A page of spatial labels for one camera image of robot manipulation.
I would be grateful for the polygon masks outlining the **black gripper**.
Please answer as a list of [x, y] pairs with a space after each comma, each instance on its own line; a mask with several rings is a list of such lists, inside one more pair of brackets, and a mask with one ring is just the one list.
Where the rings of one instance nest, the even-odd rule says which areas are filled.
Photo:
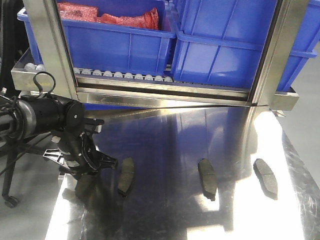
[[54, 161], [63, 171], [72, 175], [94, 174], [101, 169], [115, 169], [118, 160], [97, 150], [93, 135], [102, 130], [105, 121], [85, 118], [71, 129], [51, 131], [52, 141], [57, 149], [47, 149], [43, 157]]

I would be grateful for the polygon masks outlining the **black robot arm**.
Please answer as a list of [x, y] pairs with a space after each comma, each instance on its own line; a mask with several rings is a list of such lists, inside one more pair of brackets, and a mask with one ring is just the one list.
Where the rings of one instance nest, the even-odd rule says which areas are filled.
[[54, 94], [6, 99], [0, 107], [1, 137], [22, 141], [50, 133], [64, 159], [63, 167], [72, 173], [117, 167], [117, 159], [97, 150], [92, 137], [104, 123], [86, 118], [81, 102]]

